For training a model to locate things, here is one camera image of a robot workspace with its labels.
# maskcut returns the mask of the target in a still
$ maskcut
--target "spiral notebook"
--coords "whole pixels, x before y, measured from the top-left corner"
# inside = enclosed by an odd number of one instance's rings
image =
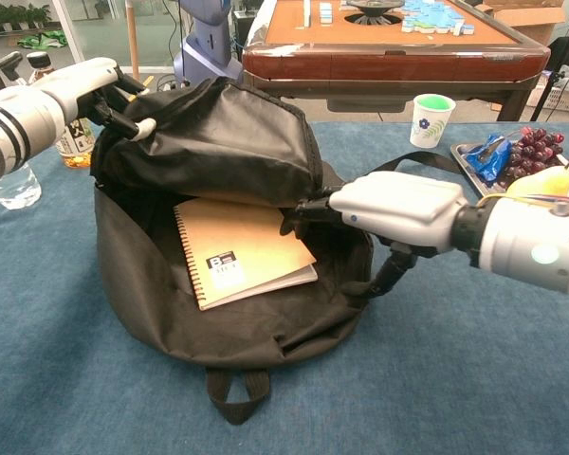
[[[174,208],[201,310],[318,279],[316,261],[278,209],[197,198]]]

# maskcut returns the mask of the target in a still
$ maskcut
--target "bottle cap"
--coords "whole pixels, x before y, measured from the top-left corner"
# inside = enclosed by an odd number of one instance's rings
[[[46,52],[30,52],[26,57],[32,68],[41,69],[50,66],[50,57]]]

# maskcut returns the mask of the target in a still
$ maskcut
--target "metal tray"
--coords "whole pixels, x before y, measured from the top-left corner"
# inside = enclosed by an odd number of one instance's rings
[[[487,196],[488,194],[498,193],[498,192],[505,192],[505,190],[500,187],[497,183],[494,183],[490,187],[488,187],[481,178],[474,173],[472,167],[466,161],[465,155],[471,152],[472,150],[480,147],[483,144],[457,144],[451,145],[451,154],[455,161],[457,161],[464,171],[464,174],[468,178],[468,180],[472,183],[472,186],[475,190],[477,190],[481,195]],[[557,155],[557,159],[560,161],[562,166],[565,166],[569,161],[563,155]]]

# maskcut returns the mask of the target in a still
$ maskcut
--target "blue tablecloth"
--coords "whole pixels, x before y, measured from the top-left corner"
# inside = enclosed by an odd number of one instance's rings
[[[436,151],[515,124],[452,124]],[[409,124],[315,123],[353,178],[410,152]],[[566,134],[569,124],[548,125]],[[0,207],[0,454],[569,453],[569,297],[420,260],[337,349],[273,371],[241,427],[203,369],[130,337],[101,290],[93,179],[56,152],[31,161],[32,208]],[[465,185],[463,177],[415,165]],[[376,251],[375,266],[386,257]],[[233,391],[236,396],[240,390]]]

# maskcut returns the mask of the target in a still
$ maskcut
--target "pear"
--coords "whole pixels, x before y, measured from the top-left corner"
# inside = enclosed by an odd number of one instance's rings
[[[565,166],[552,166],[533,175],[519,178],[505,193],[517,196],[528,194],[566,196],[568,192],[569,169]]]

